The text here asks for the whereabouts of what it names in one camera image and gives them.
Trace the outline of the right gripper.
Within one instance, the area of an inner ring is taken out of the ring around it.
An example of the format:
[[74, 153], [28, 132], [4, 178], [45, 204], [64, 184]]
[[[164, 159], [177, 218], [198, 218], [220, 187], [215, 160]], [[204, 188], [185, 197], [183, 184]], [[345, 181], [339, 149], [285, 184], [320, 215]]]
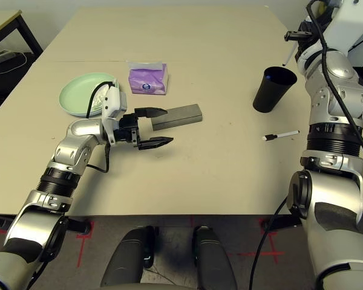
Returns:
[[318, 41], [317, 29], [311, 20], [304, 20], [295, 31], [288, 31], [284, 40], [294, 41], [298, 46], [295, 56], [300, 56], [306, 49]]

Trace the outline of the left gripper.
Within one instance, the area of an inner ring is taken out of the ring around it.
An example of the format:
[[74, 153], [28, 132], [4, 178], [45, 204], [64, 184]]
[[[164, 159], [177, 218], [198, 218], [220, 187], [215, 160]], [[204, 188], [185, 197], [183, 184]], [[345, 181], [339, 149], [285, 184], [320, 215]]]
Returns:
[[148, 140], [140, 140], [139, 135], [138, 119], [140, 117], [156, 118], [167, 113], [167, 110], [161, 108], [135, 108], [134, 113], [125, 114], [119, 120], [119, 127], [114, 131], [115, 141], [132, 143], [138, 150], [155, 149], [172, 142], [174, 140], [172, 137], [152, 137]]

